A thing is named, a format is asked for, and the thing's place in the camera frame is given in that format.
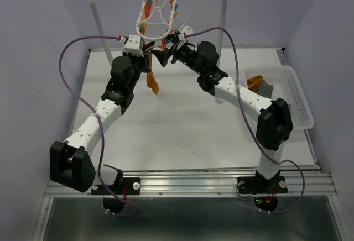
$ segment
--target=white basket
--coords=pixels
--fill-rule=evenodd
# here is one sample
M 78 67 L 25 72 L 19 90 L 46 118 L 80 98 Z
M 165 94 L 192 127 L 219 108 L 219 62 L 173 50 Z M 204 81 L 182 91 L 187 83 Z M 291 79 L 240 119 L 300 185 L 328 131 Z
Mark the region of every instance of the white basket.
M 273 85 L 272 99 L 284 99 L 290 104 L 290 115 L 294 131 L 310 129 L 314 126 L 310 107 L 293 68 L 289 66 L 254 66 L 241 72 L 241 84 L 247 87 L 247 80 L 262 75 L 265 81 Z

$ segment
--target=robotic arm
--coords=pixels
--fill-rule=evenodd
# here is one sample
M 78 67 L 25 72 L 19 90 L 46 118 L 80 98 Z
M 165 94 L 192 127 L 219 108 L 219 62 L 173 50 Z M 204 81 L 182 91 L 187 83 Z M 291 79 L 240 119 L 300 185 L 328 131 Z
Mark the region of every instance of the robotic arm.
M 245 183 L 240 193 L 266 193 L 274 187 L 278 193 L 287 193 L 286 188 L 278 188 L 280 177 L 279 162 L 285 141 L 289 139 L 293 130 L 293 123 L 288 104 L 279 98 L 273 101 L 257 95 L 241 85 L 236 85 L 227 73 L 217 66 L 219 55 L 215 46 L 210 42 L 202 41 L 197 48 L 189 44 L 185 34 L 191 34 L 191 28 L 183 24 L 177 32 L 166 38 L 166 43 L 172 43 L 164 51 L 152 50 L 163 67 L 172 56 L 171 63 L 177 60 L 199 74 L 199 86 L 209 94 L 240 108 L 237 98 L 237 87 L 240 91 L 242 107 L 257 124 L 257 140 L 263 151 L 268 155 L 261 155 L 260 163 L 254 178 L 239 178 Z
M 181 25 L 176 32 L 165 38 L 166 44 L 171 43 L 172 46 L 164 50 L 152 50 L 154 43 L 143 46 L 143 40 L 139 35 L 121 39 L 125 42 L 123 56 L 113 60 L 111 79 L 96 108 L 104 131 L 129 107 L 141 73 L 149 72 L 150 54 L 154 54 L 163 67 L 172 56 L 171 63 L 178 60 L 199 75 L 197 82 L 205 92 L 236 107 L 239 107 L 236 91 L 238 87 L 244 111 L 258 122 L 257 140 L 275 162 L 261 155 L 255 177 L 240 178 L 245 184 L 240 188 L 240 193 L 268 193 L 274 187 L 277 188 L 277 193 L 286 193 L 286 188 L 278 188 L 279 181 L 284 180 L 284 177 L 279 176 L 279 164 L 276 163 L 280 161 L 284 143 L 293 130 L 286 101 L 280 98 L 272 101 L 237 86 L 234 80 L 217 66 L 219 55 L 213 44 L 202 41 L 196 48 L 188 43 L 184 34 L 191 32 L 189 26 Z M 98 121 L 96 115 L 91 114 L 72 136 L 64 142 L 54 142 L 51 146 L 50 179 L 80 192 L 87 191 L 92 185 L 100 185 L 90 159 L 99 140 Z M 105 173 L 102 170 L 102 177 L 107 185 L 117 182 L 117 175 L 112 176 L 112 172 Z
M 111 79 L 96 107 L 104 132 L 131 104 L 133 90 L 142 72 L 149 72 L 148 59 L 154 43 L 143 46 L 139 35 L 121 37 L 123 56 L 113 60 Z M 95 114 L 64 142 L 54 142 L 50 147 L 50 179 L 80 192 L 92 185 L 100 185 L 99 177 L 90 156 L 100 140 L 100 128 Z M 116 183 L 117 174 L 103 166 L 102 177 L 107 185 Z

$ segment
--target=white tabletop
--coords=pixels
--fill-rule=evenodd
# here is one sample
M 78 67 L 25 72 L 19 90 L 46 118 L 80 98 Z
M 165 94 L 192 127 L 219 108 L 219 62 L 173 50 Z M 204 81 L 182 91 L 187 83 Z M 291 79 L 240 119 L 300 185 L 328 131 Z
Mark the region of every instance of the white tabletop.
M 275 49 L 239 49 L 237 53 L 241 68 L 280 65 Z M 121 52 L 112 54 L 117 57 Z M 220 68 L 235 79 L 232 50 L 223 49 Z M 154 59 L 153 72 L 159 94 L 147 88 L 146 75 L 142 74 L 132 104 L 105 134 L 103 163 L 125 171 L 258 166 L 260 152 L 238 108 L 227 102 L 216 103 L 199 87 L 197 74 L 179 62 L 162 68 Z M 95 107 L 109 79 L 105 53 L 92 52 L 81 96 Z M 80 103 L 74 129 L 90 113 Z M 98 143 L 91 157 L 94 164 L 98 163 L 100 149 Z M 304 132 L 292 132 L 282 159 L 299 165 L 314 164 Z

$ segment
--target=horizontal bar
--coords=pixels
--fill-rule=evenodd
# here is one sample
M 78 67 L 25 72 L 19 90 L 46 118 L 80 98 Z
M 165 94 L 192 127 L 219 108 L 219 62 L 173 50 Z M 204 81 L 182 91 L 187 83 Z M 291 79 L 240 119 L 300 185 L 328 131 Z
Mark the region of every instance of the horizontal bar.
M 125 177 L 140 177 L 141 188 L 140 195 L 129 196 L 129 198 L 161 198 L 161 197 L 237 197 L 236 185 L 237 178 L 240 176 L 251 175 L 247 172 L 213 172 L 197 173 L 191 172 L 151 175 L 149 173 L 124 173 Z M 298 172 L 282 172 L 288 185 L 288 194 L 282 197 L 300 196 L 302 189 L 302 179 Z M 319 174 L 305 172 L 305 196 L 332 196 L 337 195 L 334 183 L 330 174 Z M 50 184 L 46 190 L 45 197 L 52 198 L 83 198 L 100 197 L 91 196 L 90 190 L 85 193 L 79 193 L 71 188 L 59 184 Z

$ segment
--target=white wall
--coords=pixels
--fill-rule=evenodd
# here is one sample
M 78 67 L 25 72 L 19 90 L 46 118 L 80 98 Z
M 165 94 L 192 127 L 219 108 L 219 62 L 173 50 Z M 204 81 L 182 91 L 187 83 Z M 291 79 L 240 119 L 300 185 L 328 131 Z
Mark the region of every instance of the white wall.
M 354 0 L 315 0 L 285 53 L 305 91 L 321 167 L 354 233 Z
M 97 0 L 106 34 L 135 34 L 142 0 Z M 229 0 L 226 28 L 237 46 L 286 46 L 313 0 Z M 97 34 L 86 0 L 64 0 L 81 35 Z M 175 22 L 187 21 L 195 31 L 218 25 L 221 0 L 178 0 Z M 215 34 L 204 38 L 214 41 Z M 89 41 L 89 48 L 102 48 Z
M 79 36 L 62 0 L 0 0 L 0 240 L 31 240 L 49 177 L 49 148 L 72 124 L 76 101 L 58 58 Z M 73 46 L 64 73 L 80 90 L 88 51 Z

